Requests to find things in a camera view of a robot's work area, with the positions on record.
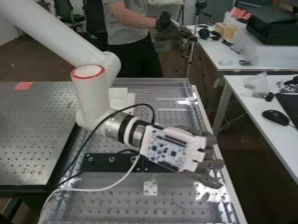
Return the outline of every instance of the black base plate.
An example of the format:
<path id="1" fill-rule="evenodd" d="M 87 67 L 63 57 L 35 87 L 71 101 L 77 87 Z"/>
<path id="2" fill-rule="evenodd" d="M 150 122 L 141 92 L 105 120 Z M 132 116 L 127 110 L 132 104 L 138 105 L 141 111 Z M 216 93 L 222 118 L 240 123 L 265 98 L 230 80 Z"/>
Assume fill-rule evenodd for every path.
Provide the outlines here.
<path id="1" fill-rule="evenodd" d="M 133 164 L 134 154 L 87 153 L 81 171 L 84 172 L 127 172 Z M 169 173 L 170 171 L 141 156 L 133 172 Z"/>

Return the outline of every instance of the black pants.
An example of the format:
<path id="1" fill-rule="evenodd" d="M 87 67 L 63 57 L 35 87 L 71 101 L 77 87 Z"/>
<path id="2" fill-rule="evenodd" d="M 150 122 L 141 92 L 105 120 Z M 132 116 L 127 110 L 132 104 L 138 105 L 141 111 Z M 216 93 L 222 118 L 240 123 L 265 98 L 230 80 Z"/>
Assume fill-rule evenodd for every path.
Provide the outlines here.
<path id="1" fill-rule="evenodd" d="M 162 77 L 161 64 L 150 35 L 142 40 L 124 45 L 109 45 L 121 61 L 119 77 Z"/>

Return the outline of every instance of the metal bracket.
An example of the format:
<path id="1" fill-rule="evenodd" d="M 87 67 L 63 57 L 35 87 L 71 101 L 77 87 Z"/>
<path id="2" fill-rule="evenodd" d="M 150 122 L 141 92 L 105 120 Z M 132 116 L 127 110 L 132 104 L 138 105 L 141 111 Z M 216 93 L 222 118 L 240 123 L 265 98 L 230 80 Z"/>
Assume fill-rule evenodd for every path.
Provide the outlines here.
<path id="1" fill-rule="evenodd" d="M 154 181 L 145 181 L 144 182 L 144 195 L 145 196 L 157 196 L 158 188 Z"/>

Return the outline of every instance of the black cable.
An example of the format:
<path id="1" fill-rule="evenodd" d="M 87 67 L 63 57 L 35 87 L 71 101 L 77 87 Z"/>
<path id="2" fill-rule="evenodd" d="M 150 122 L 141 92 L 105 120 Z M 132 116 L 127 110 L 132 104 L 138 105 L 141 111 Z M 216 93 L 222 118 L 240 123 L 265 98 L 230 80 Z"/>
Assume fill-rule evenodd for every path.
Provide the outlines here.
<path id="1" fill-rule="evenodd" d="M 291 126 L 293 128 L 295 128 L 295 130 L 298 131 L 298 128 L 294 125 L 289 124 L 289 126 Z"/>
<path id="2" fill-rule="evenodd" d="M 53 189 L 57 189 L 64 183 L 67 183 L 71 179 L 76 178 L 80 176 L 83 173 L 85 173 L 87 170 L 81 170 L 77 174 L 72 175 L 69 178 L 67 178 L 63 182 L 60 182 Z"/>
<path id="3" fill-rule="evenodd" d="M 89 142 L 91 138 L 93 137 L 93 135 L 95 135 L 97 129 L 100 128 L 100 126 L 101 126 L 101 125 L 103 125 L 103 124 L 104 124 L 104 123 L 105 123 L 105 122 L 107 122 L 115 115 L 117 115 L 119 113 L 121 113 L 121 112 L 124 112 L 125 110 L 129 110 L 129 109 L 132 109 L 132 108 L 141 107 L 141 106 L 145 106 L 145 107 L 148 107 L 148 108 L 152 110 L 152 125 L 156 123 L 156 111 L 154 111 L 153 107 L 152 107 L 149 104 L 146 104 L 146 103 L 138 103 L 138 104 L 134 104 L 134 105 L 132 105 L 132 106 L 129 106 L 129 107 L 123 108 L 121 110 L 117 110 L 115 113 L 109 114 L 109 115 L 103 119 L 103 121 L 97 124 L 96 128 L 93 129 L 93 131 L 91 132 L 89 136 L 87 137 L 85 142 L 83 143 L 83 145 L 81 145 L 81 147 L 80 147 L 80 149 L 79 149 L 79 151 L 77 151 L 77 154 L 76 154 L 76 156 L 75 156 L 72 162 L 69 163 L 69 165 L 67 166 L 67 168 L 65 168 L 64 171 L 61 172 L 61 177 L 64 176 L 64 174 L 68 172 L 68 170 L 69 170 L 71 167 L 73 166 L 73 164 L 75 164 L 75 162 L 76 162 L 76 160 L 77 160 L 77 158 L 79 158 L 79 156 L 80 156 L 80 154 L 81 154 L 81 151 L 83 151 L 84 147 L 87 146 L 87 143 Z"/>
<path id="4" fill-rule="evenodd" d="M 129 152 L 132 154 L 137 154 L 138 153 L 138 151 L 136 151 L 133 149 L 124 149 L 124 150 L 119 151 L 116 154 L 124 154 L 125 152 Z"/>

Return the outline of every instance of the screw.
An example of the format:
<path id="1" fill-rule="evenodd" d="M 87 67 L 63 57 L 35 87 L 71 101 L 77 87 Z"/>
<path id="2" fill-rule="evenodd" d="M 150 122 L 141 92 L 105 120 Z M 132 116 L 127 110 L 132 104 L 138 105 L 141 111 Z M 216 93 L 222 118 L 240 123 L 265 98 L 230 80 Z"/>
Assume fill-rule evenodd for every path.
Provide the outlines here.
<path id="1" fill-rule="evenodd" d="M 115 162 L 115 157 L 109 158 L 109 162 L 113 163 Z"/>

